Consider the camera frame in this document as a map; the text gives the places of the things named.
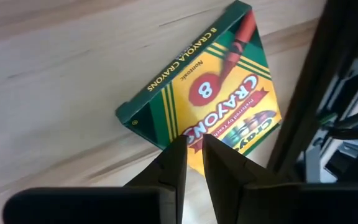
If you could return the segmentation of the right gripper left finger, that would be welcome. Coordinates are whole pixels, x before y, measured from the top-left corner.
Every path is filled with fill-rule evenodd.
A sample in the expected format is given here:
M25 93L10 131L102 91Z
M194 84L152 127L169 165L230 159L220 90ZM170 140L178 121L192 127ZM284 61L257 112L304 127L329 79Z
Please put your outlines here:
M171 142L143 171L125 185L150 193L134 205L137 223L181 223L185 197L187 137Z

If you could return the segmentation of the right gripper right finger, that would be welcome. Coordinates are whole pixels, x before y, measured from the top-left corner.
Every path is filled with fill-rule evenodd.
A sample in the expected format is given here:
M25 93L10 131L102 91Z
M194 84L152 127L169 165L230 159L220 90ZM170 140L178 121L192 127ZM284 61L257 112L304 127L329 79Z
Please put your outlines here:
M249 187L280 183L280 178L211 134L203 136L203 163L219 224L274 223L269 195Z

